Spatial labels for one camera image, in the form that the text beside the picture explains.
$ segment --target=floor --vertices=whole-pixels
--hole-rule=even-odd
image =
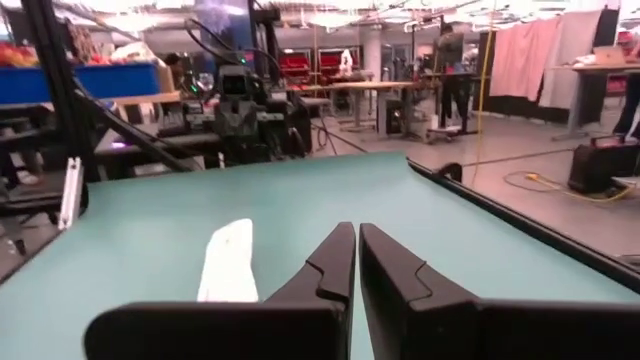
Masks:
[[[363,106],[365,109],[362,114],[366,116],[367,105]],[[592,135],[609,133],[619,111],[618,100],[609,99],[602,123],[590,125],[587,129],[592,131]],[[334,118],[326,118],[326,124],[334,134],[332,140],[337,155],[362,151],[403,151],[414,161],[429,168],[458,162],[465,166],[465,184],[476,191],[602,252],[611,255],[640,254],[640,237],[637,235],[640,233],[640,190],[620,201],[593,203],[559,191],[548,191],[539,186],[536,188],[524,179],[523,172],[536,172],[560,184],[566,183],[571,151],[587,138],[551,141],[553,136],[564,132],[562,127],[487,115],[483,118],[484,135],[481,139],[467,136],[453,143],[426,145],[401,139],[383,139],[373,131],[342,131],[340,123]],[[313,134],[316,142],[314,148],[317,149],[314,156],[334,156],[329,143],[319,149],[317,135]],[[320,135],[320,140],[324,142],[323,134]],[[28,248],[40,248],[55,233],[56,228],[42,216],[26,222],[23,235]],[[10,250],[10,243],[2,238],[0,232],[0,253],[6,255]],[[13,257],[16,262],[22,261],[18,255]],[[14,265],[14,261],[0,262],[0,274],[7,270],[3,266]]]

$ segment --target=gray floor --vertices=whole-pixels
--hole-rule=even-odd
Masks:
[[[592,135],[609,133],[618,120],[618,99],[608,99],[602,114],[602,124],[587,129]],[[548,179],[566,184],[571,166],[572,150],[588,138],[551,141],[565,129],[517,118],[485,116],[481,152],[478,137],[466,136],[453,143],[426,145],[400,139],[382,139],[373,131],[350,133],[340,130],[331,118],[326,120],[330,131],[368,152],[404,151],[414,161],[437,168],[447,162],[465,165],[465,183],[494,200],[524,213],[584,244],[611,255],[640,254],[640,190],[620,201],[594,203],[570,197],[560,191],[547,191],[524,179],[522,172],[536,172]],[[360,151],[334,139],[339,154]],[[330,146],[316,156],[331,156]],[[471,184],[473,174],[476,180]],[[532,191],[507,183],[515,183]]]

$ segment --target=blue bin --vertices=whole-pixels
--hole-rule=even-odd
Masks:
[[[160,92],[153,64],[78,66],[75,74],[94,98],[153,95]],[[0,68],[0,104],[50,101],[40,68]]]

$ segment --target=white cloth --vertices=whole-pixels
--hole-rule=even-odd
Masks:
[[[578,74],[550,68],[591,53],[601,13],[601,10],[569,12],[561,17],[558,36],[547,60],[539,106],[571,108],[578,87]]]
[[[207,245],[198,290],[200,302],[257,302],[251,271],[253,222],[234,221],[217,230]]]
[[[555,17],[497,32],[490,96],[537,100],[559,23]]]

